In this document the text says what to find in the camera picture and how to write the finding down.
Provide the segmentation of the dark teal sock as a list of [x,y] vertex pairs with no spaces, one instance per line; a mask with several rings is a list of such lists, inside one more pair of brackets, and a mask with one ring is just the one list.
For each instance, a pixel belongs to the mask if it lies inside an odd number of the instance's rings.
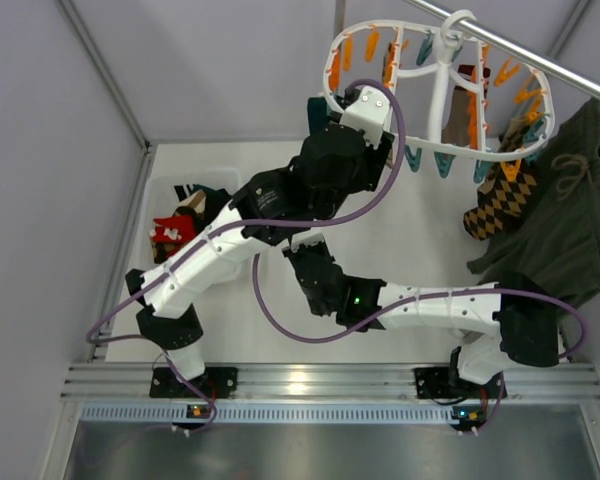
[[310,97],[306,110],[310,135],[324,130],[331,123],[338,123],[340,119],[340,114],[331,110],[323,96]]

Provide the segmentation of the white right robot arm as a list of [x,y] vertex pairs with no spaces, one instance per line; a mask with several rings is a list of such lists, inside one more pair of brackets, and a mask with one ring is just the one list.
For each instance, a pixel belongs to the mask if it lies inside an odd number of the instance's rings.
[[521,274],[481,287],[430,288],[347,275],[321,235],[283,250],[316,316],[333,316],[347,329],[444,329],[460,341],[449,360],[452,388],[486,385],[518,366],[551,368],[559,362],[557,319],[543,291]]

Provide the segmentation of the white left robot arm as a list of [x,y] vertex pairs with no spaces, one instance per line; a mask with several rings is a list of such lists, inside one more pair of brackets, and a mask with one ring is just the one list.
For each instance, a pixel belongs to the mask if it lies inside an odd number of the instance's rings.
[[391,185],[379,180],[390,154],[403,151],[404,137],[382,131],[372,143],[365,135],[344,122],[328,123],[287,166],[255,174],[170,259],[126,274],[127,290],[142,306],[140,334],[165,352],[180,382],[206,370],[198,296],[236,265],[295,234],[353,221],[388,193]]

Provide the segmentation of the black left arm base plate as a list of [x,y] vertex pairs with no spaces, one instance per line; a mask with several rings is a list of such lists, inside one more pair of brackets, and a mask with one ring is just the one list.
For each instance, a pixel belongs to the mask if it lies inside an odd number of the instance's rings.
[[[235,367],[207,367],[200,379],[190,380],[190,383],[212,400],[227,399],[237,388],[237,378]],[[199,395],[180,382],[169,367],[160,367],[153,371],[149,397],[181,399],[199,398]]]

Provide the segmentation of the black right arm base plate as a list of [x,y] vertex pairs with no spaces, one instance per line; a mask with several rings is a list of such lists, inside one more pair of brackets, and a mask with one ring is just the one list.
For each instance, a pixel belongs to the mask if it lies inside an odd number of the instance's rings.
[[499,374],[486,384],[464,380],[448,367],[420,367],[414,371],[418,399],[452,401],[460,399],[495,399],[501,386]]

